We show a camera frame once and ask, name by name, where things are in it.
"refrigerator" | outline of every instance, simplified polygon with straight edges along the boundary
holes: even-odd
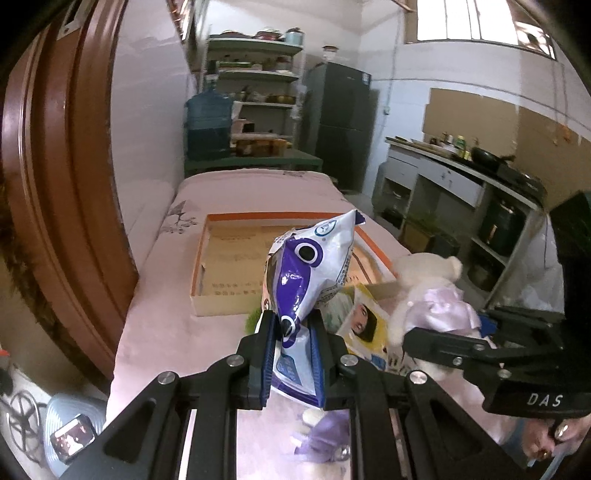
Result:
[[[299,148],[323,160],[340,190],[361,191],[371,140],[371,75],[337,63],[307,73]]]

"orange-edged box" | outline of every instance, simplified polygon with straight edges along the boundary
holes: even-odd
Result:
[[[261,305],[267,255],[276,237],[341,213],[249,212],[207,215],[191,281],[196,316],[249,314]],[[355,227],[346,285],[394,280],[388,257]]]

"metal wheel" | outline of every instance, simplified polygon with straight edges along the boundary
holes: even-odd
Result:
[[[27,458],[40,463],[35,453],[42,444],[41,414],[33,395],[27,390],[14,394],[6,413],[12,441]]]

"teddy bear ear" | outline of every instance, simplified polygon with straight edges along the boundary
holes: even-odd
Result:
[[[452,265],[454,273],[453,281],[459,280],[459,278],[462,276],[462,262],[460,262],[456,257],[449,257],[447,261]]]

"wooden door frame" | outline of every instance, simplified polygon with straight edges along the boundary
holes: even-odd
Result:
[[[65,12],[45,28],[11,72],[2,119],[17,241],[66,335],[106,378],[138,279],[109,131],[125,4],[96,0],[82,27],[61,38]]]

